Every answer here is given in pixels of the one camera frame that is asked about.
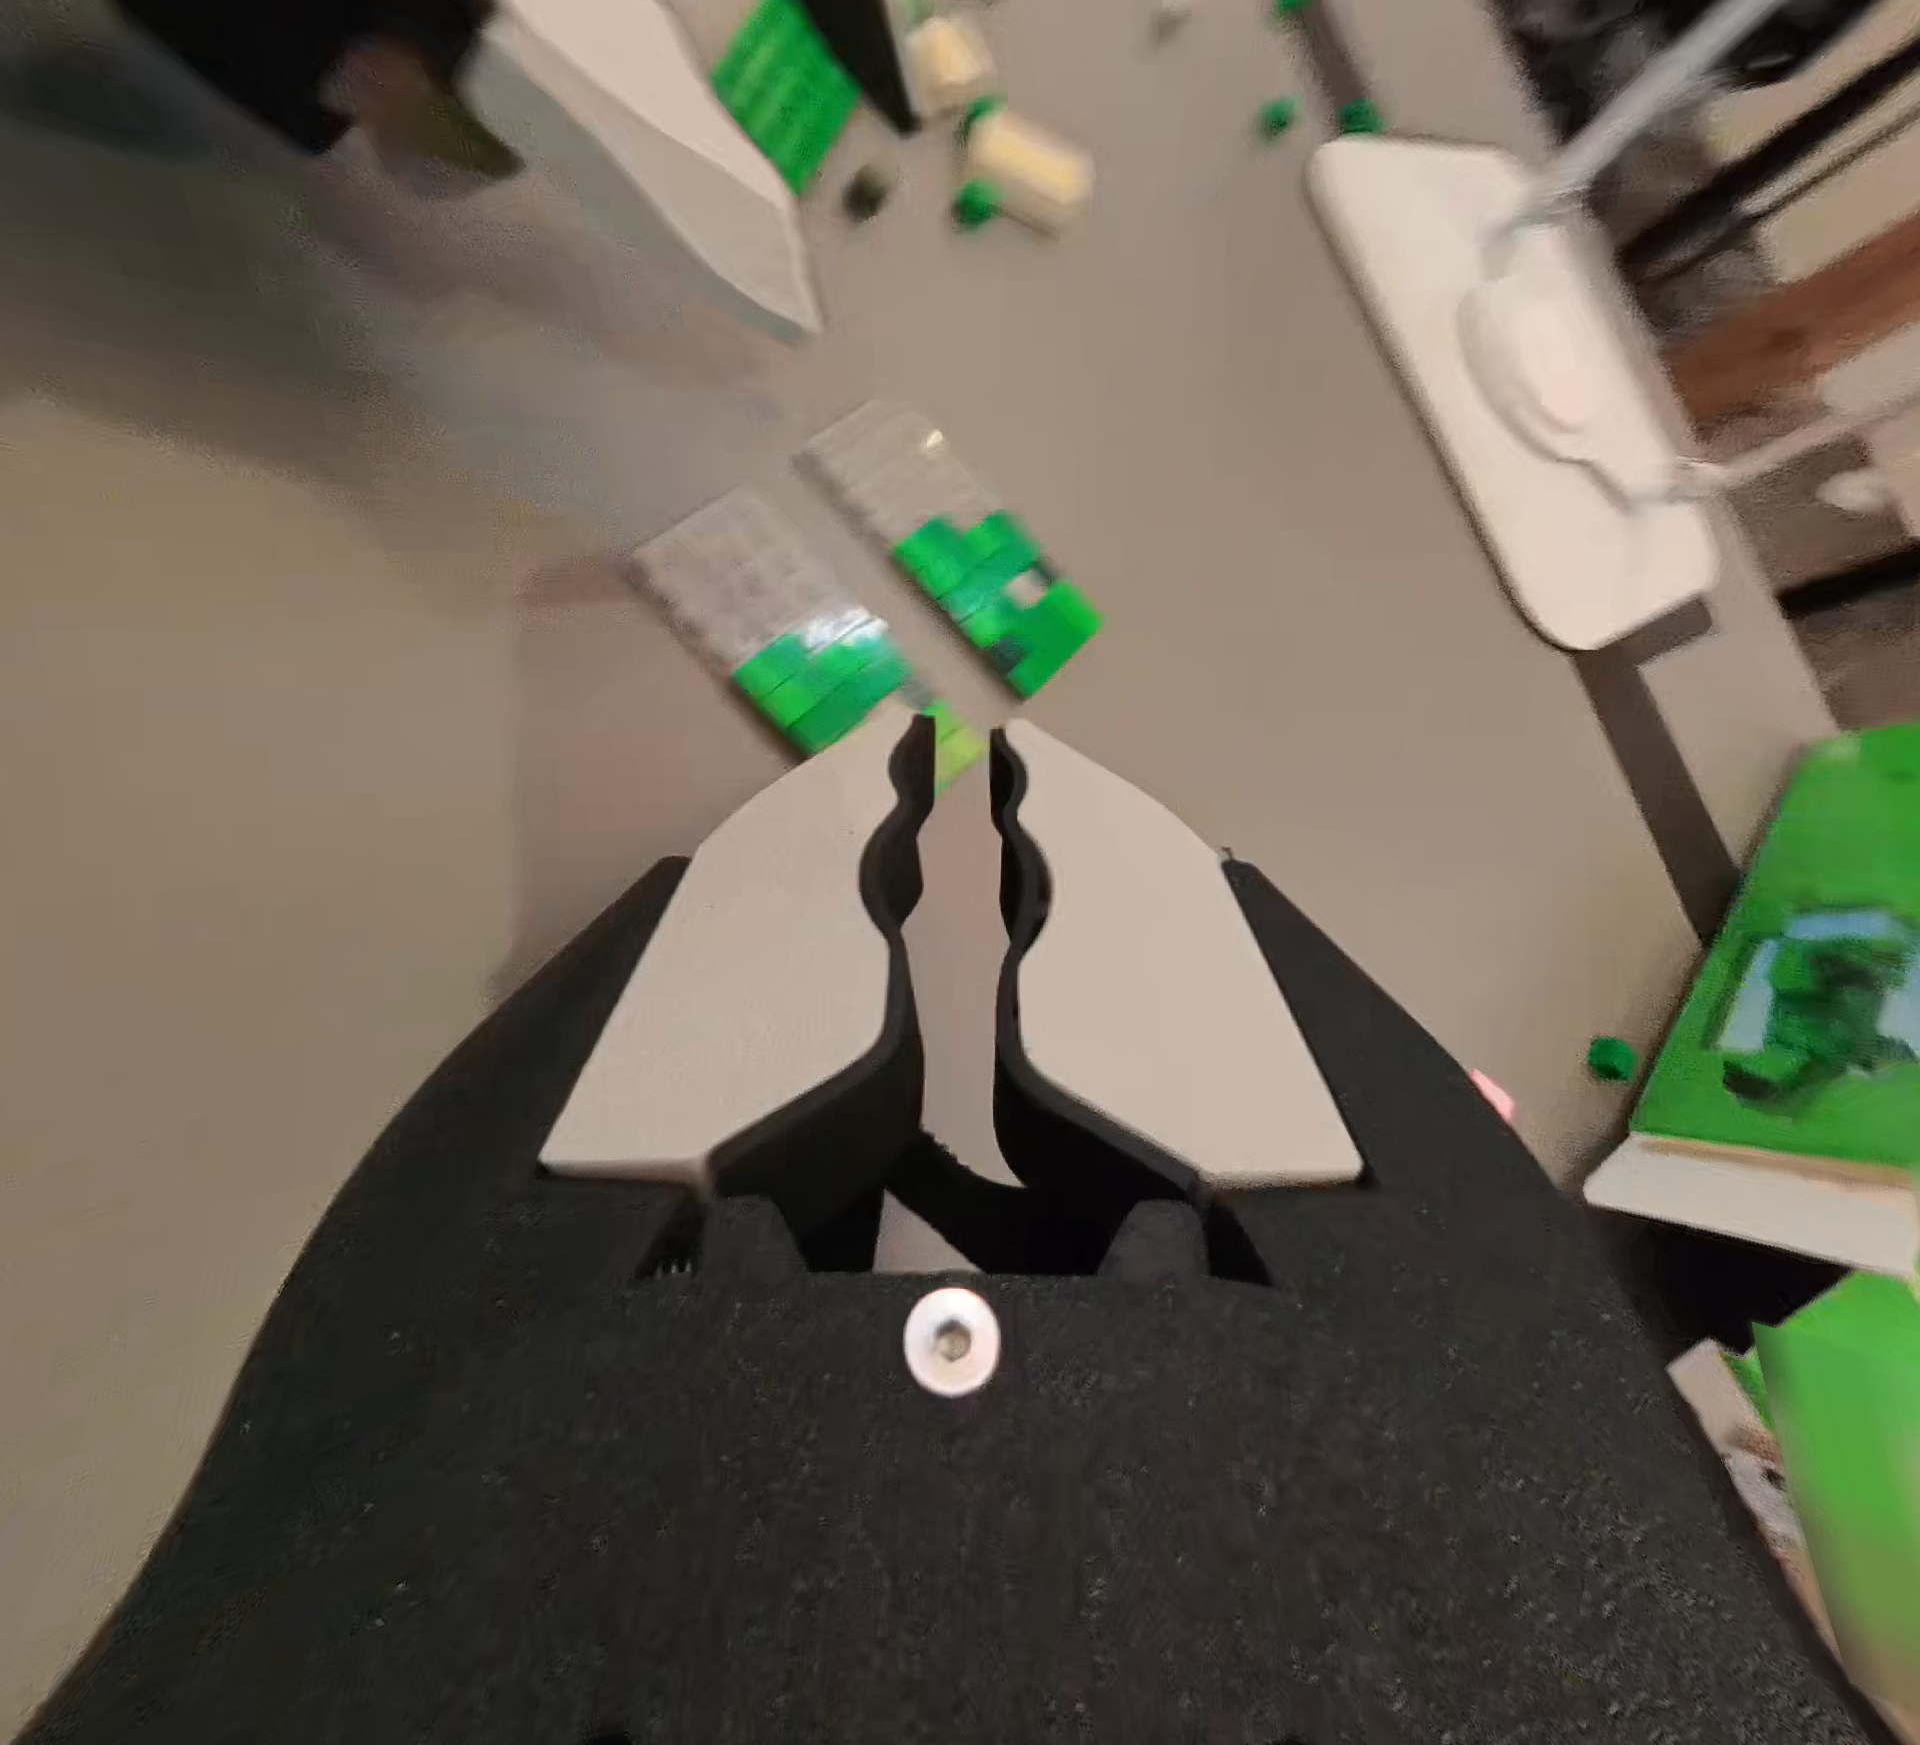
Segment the long cream brick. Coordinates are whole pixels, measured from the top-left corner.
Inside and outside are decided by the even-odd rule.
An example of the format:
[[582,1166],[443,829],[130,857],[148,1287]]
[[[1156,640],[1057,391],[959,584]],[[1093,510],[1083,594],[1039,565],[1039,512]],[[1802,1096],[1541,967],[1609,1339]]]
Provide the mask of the long cream brick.
[[959,128],[959,154],[961,181],[990,181],[1002,203],[998,218],[1034,231],[1061,236],[1091,206],[1091,154],[1005,104],[979,102],[966,111]]

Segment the green studded plate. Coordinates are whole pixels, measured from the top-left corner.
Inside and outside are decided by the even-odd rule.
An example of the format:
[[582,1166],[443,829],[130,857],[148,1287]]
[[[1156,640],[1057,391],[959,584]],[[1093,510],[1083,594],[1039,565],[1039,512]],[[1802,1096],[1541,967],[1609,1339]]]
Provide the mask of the green studded plate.
[[756,0],[707,85],[733,126],[801,195],[861,108],[861,88],[800,0]]

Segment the green instruction booklet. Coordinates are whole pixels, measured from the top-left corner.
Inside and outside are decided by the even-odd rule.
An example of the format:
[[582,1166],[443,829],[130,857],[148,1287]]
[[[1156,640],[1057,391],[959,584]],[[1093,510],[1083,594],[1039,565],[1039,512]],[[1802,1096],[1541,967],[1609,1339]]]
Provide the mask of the green instruction booklet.
[[1852,1273],[1730,1351],[1667,1375],[1820,1637],[1917,1739],[1916,1279]]

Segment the brown wooden board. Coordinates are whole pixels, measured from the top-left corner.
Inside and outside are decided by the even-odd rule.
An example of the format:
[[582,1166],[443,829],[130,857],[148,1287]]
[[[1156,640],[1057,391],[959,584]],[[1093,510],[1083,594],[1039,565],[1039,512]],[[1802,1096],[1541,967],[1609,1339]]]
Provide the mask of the brown wooden board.
[[1693,428],[1765,407],[1917,320],[1917,214],[1719,319],[1667,358]]

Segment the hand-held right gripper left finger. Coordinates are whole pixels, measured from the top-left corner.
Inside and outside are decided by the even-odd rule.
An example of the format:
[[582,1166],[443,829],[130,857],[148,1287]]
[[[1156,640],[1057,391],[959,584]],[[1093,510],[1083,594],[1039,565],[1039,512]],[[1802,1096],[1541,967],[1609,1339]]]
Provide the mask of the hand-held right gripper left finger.
[[925,1128],[904,932],[932,759],[929,717],[881,713],[707,834],[544,1137],[544,1175],[766,1200],[812,1270],[876,1267],[886,1182]]

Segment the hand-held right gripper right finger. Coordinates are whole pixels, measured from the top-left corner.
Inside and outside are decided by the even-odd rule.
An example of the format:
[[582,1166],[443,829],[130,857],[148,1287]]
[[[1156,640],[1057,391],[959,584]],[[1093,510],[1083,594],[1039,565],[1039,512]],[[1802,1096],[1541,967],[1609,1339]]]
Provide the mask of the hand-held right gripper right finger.
[[1366,1110],[1285,901],[1162,801],[1034,720],[993,736],[998,1154],[1097,1260],[1191,1215],[1213,1273],[1276,1279],[1248,1200],[1369,1175]]

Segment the green printed box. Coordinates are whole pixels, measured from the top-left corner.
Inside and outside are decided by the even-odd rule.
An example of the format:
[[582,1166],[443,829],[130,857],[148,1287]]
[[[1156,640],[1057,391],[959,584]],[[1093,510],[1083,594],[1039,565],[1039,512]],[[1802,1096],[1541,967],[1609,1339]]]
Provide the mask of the green printed box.
[[1894,1279],[1917,1252],[1917,726],[1802,759],[1584,1182],[1630,1215]]

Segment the grey baseplate with green bricks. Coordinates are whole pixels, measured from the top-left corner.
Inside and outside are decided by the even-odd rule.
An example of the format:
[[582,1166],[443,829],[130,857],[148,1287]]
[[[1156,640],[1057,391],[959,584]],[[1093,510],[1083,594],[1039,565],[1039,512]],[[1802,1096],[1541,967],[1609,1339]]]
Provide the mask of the grey baseplate with green bricks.
[[1097,638],[1085,589],[915,409],[859,405],[795,461],[1017,701],[1037,699]]
[[795,757],[898,707],[932,723],[939,790],[987,740],[916,671],[891,623],[851,594],[753,489],[637,546],[627,567],[688,649]]

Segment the square cream brick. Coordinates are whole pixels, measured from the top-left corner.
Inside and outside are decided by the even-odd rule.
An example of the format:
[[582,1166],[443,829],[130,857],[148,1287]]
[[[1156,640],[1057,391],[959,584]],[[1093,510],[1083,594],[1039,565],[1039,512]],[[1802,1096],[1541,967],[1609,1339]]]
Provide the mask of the square cream brick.
[[907,38],[907,66],[925,123],[965,111],[996,91],[996,68],[982,28],[955,11],[932,13]]

